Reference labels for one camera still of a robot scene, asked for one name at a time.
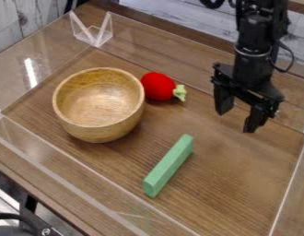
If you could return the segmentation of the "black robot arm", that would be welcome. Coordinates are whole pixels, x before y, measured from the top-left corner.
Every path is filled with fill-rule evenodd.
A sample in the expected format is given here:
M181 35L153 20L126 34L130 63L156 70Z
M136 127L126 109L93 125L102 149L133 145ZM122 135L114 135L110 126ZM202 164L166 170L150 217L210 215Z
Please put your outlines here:
M234 63L216 63L214 85L216 112L225 114L236 100L249 106L244 131L253 133L277 116L284 95L272 83L274 71L285 73L289 67L278 67L281 49L288 46L281 38L288 34L289 0L200 0L210 9L229 4L236 9L238 39L233 45Z

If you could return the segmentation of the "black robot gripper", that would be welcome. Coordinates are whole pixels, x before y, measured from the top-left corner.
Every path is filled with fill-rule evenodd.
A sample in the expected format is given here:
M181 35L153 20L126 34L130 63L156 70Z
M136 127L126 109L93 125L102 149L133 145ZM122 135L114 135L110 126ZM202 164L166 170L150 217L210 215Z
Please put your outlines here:
M233 108L234 99L240 99L252 107L244 132L254 133L268 117L276 116L284 101L284 95L272 83L280 47L250 50L234 44L233 49L234 64L213 65L216 112L224 115Z

